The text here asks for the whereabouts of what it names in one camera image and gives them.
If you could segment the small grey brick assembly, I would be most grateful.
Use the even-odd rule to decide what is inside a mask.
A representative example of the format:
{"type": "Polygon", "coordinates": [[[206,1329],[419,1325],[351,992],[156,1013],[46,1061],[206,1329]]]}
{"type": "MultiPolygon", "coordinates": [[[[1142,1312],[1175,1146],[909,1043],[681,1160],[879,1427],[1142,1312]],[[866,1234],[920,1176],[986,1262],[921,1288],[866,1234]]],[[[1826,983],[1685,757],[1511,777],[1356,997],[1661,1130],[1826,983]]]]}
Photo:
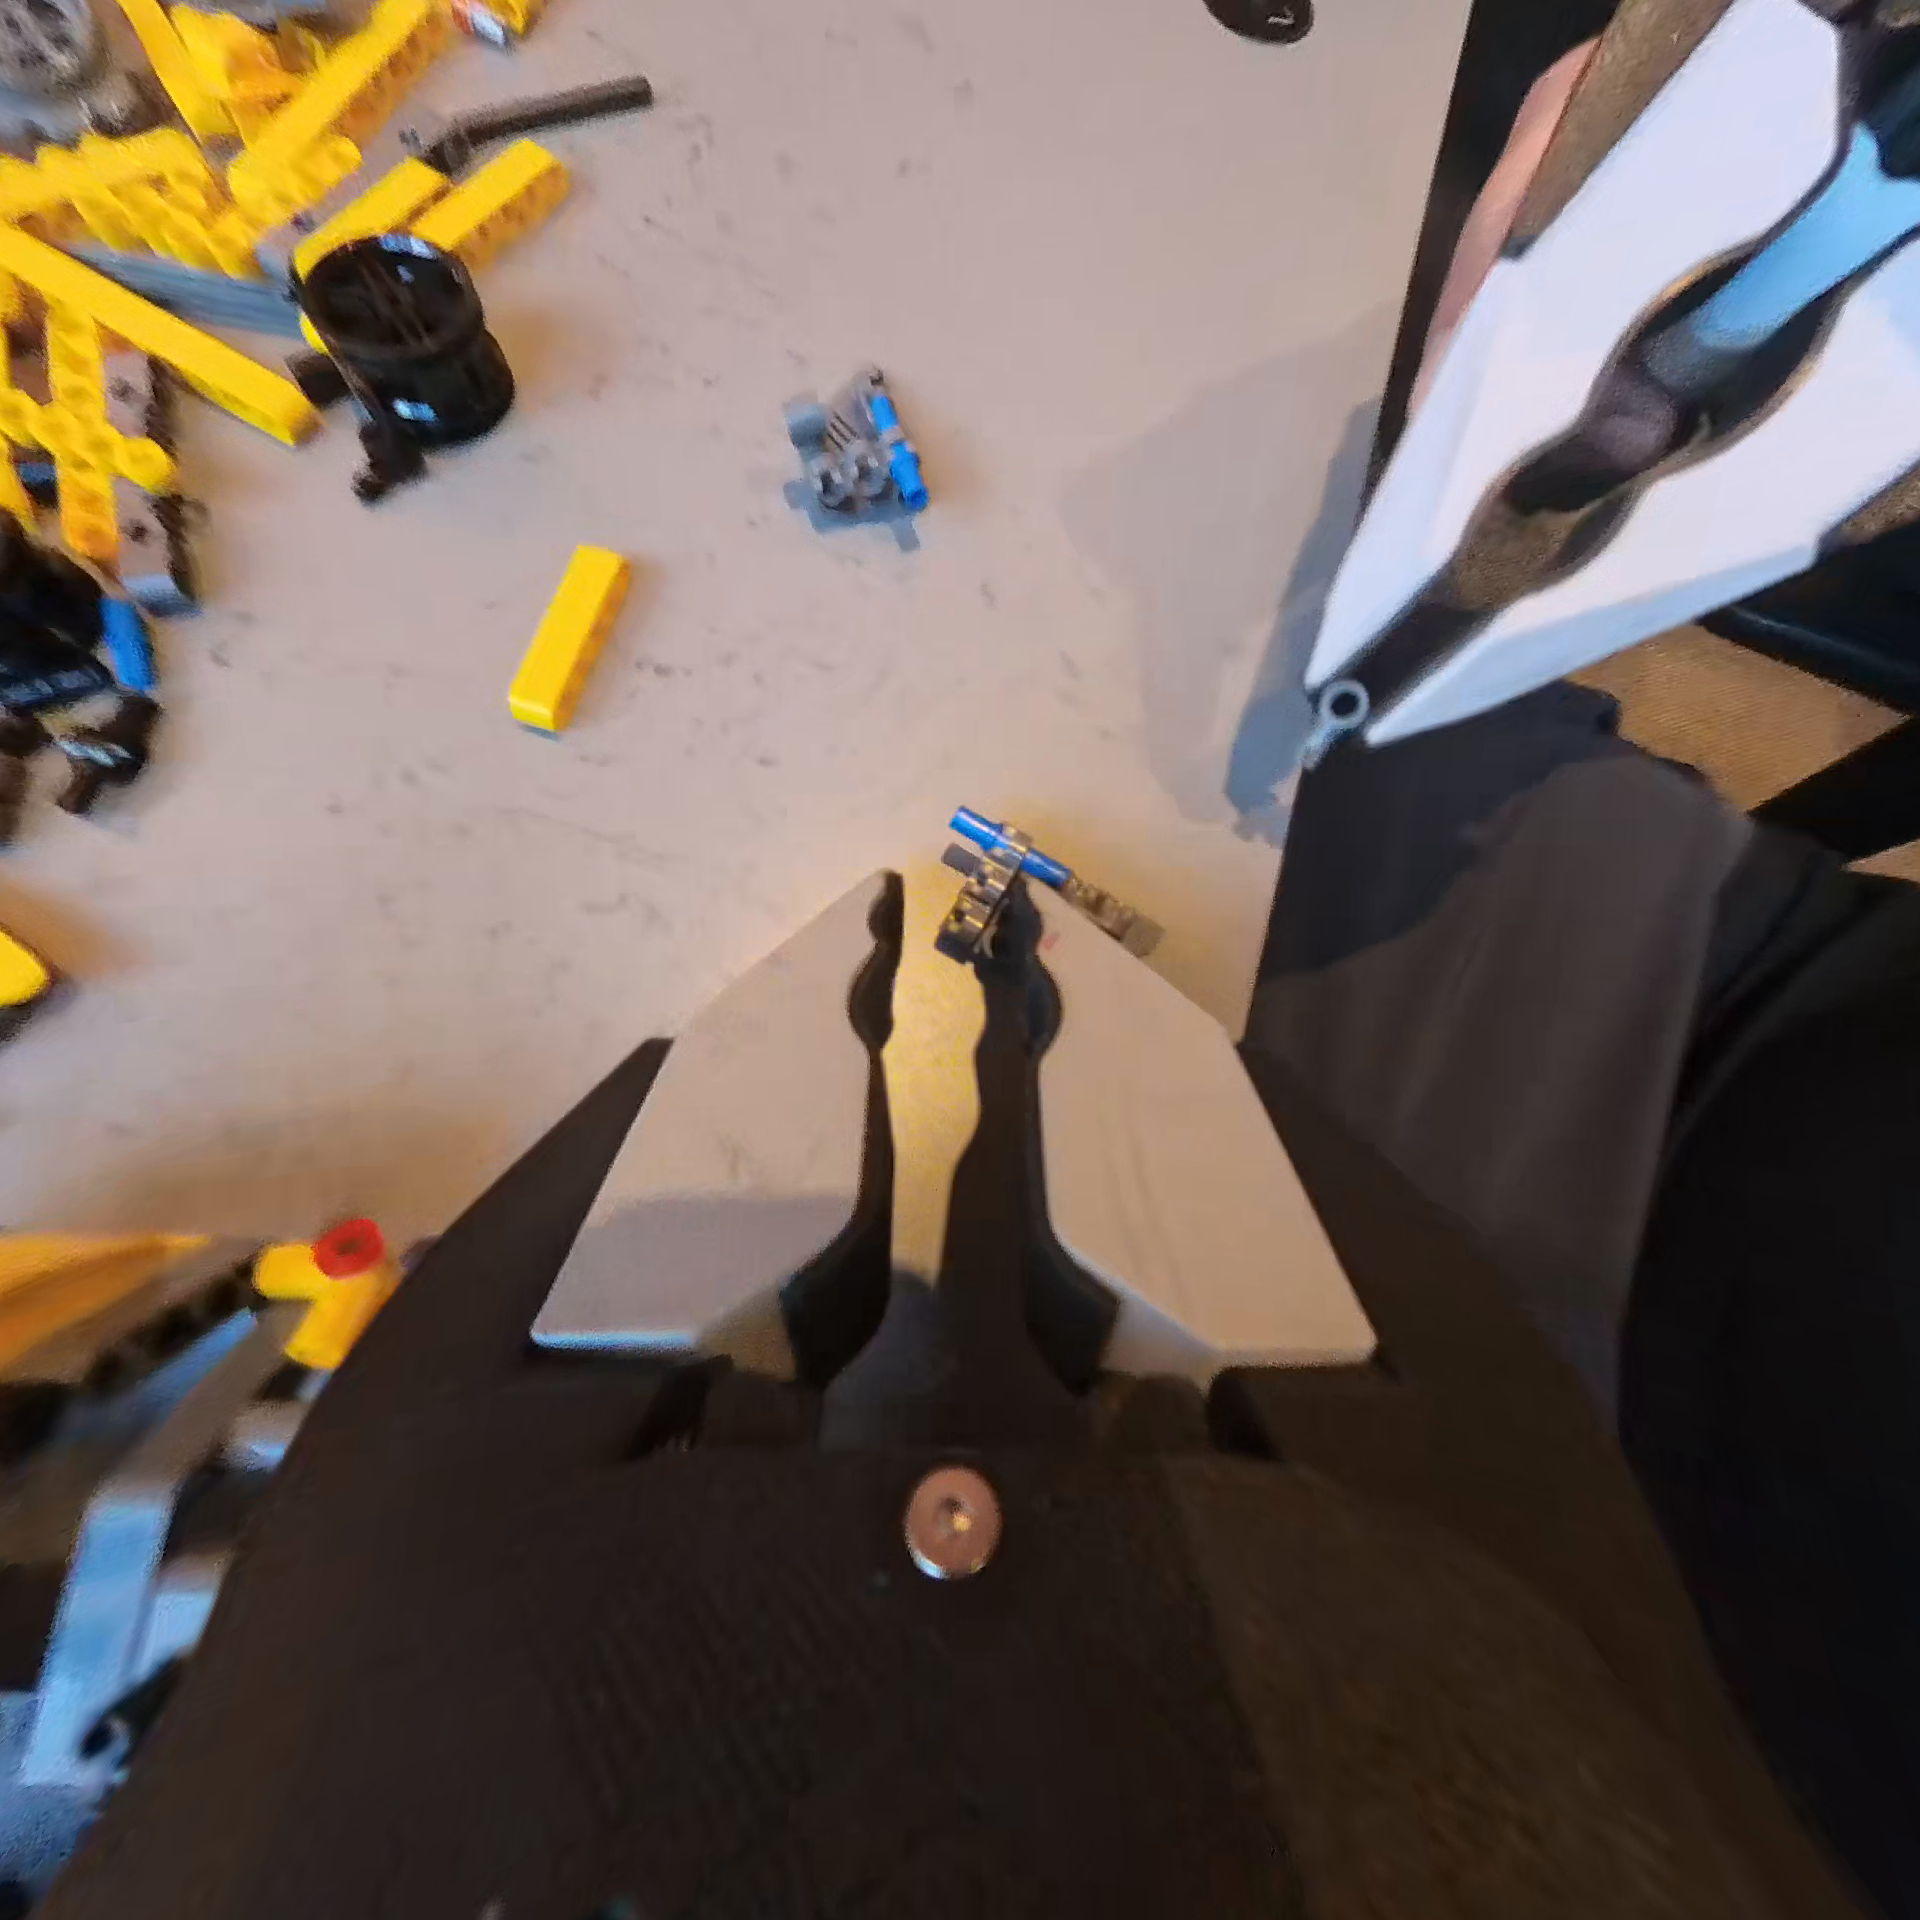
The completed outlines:
{"type": "Polygon", "coordinates": [[[879,365],[851,374],[829,399],[789,402],[783,433],[800,462],[783,500],[811,531],[880,528],[904,554],[921,546],[925,459],[879,365]]]}

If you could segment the grey toy panel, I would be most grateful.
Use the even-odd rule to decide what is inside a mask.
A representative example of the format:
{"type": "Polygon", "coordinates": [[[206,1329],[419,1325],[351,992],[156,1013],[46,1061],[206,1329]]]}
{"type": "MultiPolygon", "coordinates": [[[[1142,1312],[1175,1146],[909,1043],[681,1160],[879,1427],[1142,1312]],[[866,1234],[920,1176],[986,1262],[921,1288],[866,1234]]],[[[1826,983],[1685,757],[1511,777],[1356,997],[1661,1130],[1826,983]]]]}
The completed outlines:
{"type": "MultiPolygon", "coordinates": [[[[997,941],[997,924],[1006,905],[1018,884],[1041,886],[1028,877],[1020,877],[1017,863],[997,863],[994,858],[972,854],[949,832],[949,846],[941,863],[962,878],[955,905],[941,919],[941,930],[934,944],[962,965],[994,955],[997,941]]],[[[1096,886],[1088,877],[1070,868],[1075,878],[1064,891],[1050,888],[1066,906],[1082,915],[1089,924],[1105,933],[1119,948],[1135,957],[1148,957],[1165,943],[1165,928],[1120,901],[1115,893],[1096,886]]]]}

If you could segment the person's right hand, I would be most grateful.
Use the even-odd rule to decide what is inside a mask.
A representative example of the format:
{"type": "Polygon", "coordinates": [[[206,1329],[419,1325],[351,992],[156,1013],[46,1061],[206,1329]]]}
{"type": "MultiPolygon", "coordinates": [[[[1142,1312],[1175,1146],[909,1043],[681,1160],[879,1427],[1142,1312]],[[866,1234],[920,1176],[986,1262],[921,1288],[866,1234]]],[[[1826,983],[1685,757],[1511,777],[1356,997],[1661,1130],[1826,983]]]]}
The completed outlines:
{"type": "Polygon", "coordinates": [[[1452,259],[1447,263],[1442,288],[1426,325],[1422,362],[1412,383],[1407,406],[1412,417],[1422,410],[1431,376],[1445,360],[1458,325],[1462,323],[1482,279],[1490,274],[1494,261],[1500,255],[1500,246],[1511,232],[1514,221],[1518,218],[1526,187],[1546,157],[1550,136],[1559,126],[1572,90],[1590,64],[1595,44],[1599,37],[1578,42],[1528,85],[1521,99],[1514,126],[1504,139],[1504,149],[1472,208],[1467,209],[1452,259]]]}

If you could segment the black toy wheel hub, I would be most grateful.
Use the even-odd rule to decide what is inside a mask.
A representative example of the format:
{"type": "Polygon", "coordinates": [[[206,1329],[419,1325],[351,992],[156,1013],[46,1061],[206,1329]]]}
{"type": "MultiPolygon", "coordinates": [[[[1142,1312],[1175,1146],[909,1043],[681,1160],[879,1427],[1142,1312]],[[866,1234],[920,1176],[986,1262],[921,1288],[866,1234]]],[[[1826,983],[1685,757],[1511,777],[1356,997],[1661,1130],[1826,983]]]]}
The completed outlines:
{"type": "Polygon", "coordinates": [[[355,403],[425,449],[493,435],[516,403],[516,376],[469,270],[419,235],[330,247],[294,277],[294,293],[355,403]]]}

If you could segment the person's black sweater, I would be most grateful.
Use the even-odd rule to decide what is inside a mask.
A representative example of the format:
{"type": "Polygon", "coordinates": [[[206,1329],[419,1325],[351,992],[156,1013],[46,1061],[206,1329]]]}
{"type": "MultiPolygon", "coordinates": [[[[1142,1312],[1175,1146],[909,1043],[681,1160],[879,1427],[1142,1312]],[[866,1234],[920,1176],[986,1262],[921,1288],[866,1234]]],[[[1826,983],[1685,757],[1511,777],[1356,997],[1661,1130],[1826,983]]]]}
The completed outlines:
{"type": "Polygon", "coordinates": [[[1721,891],[1619,1435],[1771,1774],[1914,1915],[1914,884],[1765,837],[1721,891]]]}

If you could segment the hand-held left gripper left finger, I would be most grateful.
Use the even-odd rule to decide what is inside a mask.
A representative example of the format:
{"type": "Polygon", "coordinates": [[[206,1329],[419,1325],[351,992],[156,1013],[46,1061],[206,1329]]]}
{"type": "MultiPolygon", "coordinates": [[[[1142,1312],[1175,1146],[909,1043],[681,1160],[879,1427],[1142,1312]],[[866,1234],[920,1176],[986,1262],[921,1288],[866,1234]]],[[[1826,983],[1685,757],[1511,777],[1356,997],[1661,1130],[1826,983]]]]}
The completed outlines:
{"type": "Polygon", "coordinates": [[[890,1283],[904,888],[879,872],[665,1045],[530,1341],[829,1379],[890,1283]]]}

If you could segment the yellow black toy brick vehicle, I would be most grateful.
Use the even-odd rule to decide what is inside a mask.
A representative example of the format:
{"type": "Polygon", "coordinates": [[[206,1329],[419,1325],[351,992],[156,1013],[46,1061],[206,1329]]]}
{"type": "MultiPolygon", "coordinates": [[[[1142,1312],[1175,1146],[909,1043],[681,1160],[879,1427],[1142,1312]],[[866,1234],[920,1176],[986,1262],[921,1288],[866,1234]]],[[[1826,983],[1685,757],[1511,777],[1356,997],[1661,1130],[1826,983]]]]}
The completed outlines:
{"type": "Polygon", "coordinates": [[[105,1795],[402,1273],[367,1219],[5,1244],[5,1800],[105,1795]]]}

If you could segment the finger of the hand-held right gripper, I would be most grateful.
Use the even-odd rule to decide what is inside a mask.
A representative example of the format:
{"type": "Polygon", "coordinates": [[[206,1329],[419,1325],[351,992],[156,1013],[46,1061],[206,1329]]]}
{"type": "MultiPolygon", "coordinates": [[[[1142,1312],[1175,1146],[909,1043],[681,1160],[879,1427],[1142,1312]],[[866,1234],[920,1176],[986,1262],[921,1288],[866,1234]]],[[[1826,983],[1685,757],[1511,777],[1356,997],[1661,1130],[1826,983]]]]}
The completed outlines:
{"type": "Polygon", "coordinates": [[[1803,573],[1914,473],[1914,291],[1911,261],[1880,265],[1760,417],[1620,503],[1499,517],[1466,577],[1435,583],[1361,656],[1362,743],[1462,722],[1803,573]]]}
{"type": "Polygon", "coordinates": [[[1391,670],[1388,625],[1460,556],[1523,459],[1572,430],[1628,333],[1789,218],[1844,143],[1844,39],[1812,5],[1620,5],[1336,569],[1305,684],[1318,701],[1514,701],[1602,659],[1599,583],[1494,587],[1494,614],[1391,670]]]}

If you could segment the pile of toy brick pieces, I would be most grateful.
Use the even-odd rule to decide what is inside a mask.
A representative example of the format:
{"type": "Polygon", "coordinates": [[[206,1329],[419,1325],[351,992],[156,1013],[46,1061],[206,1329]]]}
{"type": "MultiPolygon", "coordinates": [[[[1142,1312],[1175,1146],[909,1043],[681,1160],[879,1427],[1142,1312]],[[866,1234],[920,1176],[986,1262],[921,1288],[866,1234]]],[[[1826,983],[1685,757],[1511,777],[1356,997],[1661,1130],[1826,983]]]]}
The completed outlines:
{"type": "Polygon", "coordinates": [[[512,52],[544,5],[5,5],[5,136],[26,108],[81,127],[5,149],[5,841],[40,761],[85,817],[137,781],[160,722],[152,623],[196,614],[179,410],[200,396],[298,449],[365,413],[302,319],[294,277],[402,231],[471,277],[565,205],[540,143],[651,110],[644,75],[457,110],[365,147],[455,37],[512,52]]]}

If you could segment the grey desk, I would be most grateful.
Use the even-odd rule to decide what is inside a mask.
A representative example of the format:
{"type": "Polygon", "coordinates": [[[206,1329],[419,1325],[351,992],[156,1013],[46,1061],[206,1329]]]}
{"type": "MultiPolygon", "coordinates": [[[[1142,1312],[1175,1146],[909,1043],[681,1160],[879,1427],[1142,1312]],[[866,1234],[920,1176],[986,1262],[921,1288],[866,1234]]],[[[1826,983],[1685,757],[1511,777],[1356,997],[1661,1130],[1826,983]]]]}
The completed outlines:
{"type": "Polygon", "coordinates": [[[443,1228],[636,1045],[866,877],[904,1262],[978,1110],[946,817],[1028,830],[1240,1026],[1277,856],[1227,759],[1366,473],[1470,5],[551,5],[425,124],[645,75],[480,277],[491,439],[365,508],[345,421],[179,411],[203,611],[147,771],[35,796],[5,924],[5,1228],[443,1228]],[[921,546],[783,500],[783,410],[879,365],[921,546]],[[508,684],[582,544],[632,565],[565,733],[508,684]]]}

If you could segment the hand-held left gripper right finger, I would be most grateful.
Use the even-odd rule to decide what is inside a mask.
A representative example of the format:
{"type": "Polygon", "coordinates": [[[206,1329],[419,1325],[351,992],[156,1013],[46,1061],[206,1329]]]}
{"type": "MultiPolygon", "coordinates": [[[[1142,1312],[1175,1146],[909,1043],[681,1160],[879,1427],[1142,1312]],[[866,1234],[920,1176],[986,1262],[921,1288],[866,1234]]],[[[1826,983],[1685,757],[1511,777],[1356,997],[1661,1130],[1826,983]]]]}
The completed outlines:
{"type": "Polygon", "coordinates": [[[974,981],[978,1335],[1038,1389],[1374,1362],[1220,1022],[1045,886],[1002,888],[974,981]]]}

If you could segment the yellow toy beam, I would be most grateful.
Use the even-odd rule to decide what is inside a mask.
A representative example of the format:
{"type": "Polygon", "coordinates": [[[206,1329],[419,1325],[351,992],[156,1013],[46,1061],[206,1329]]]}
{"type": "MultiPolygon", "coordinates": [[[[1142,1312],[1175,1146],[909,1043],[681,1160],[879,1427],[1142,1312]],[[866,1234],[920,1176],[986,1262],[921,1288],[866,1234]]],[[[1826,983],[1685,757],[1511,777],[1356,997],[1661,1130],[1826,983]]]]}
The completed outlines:
{"type": "Polygon", "coordinates": [[[593,544],[572,553],[508,684],[516,726],[544,735],[568,727],[631,583],[628,556],[593,544]]]}

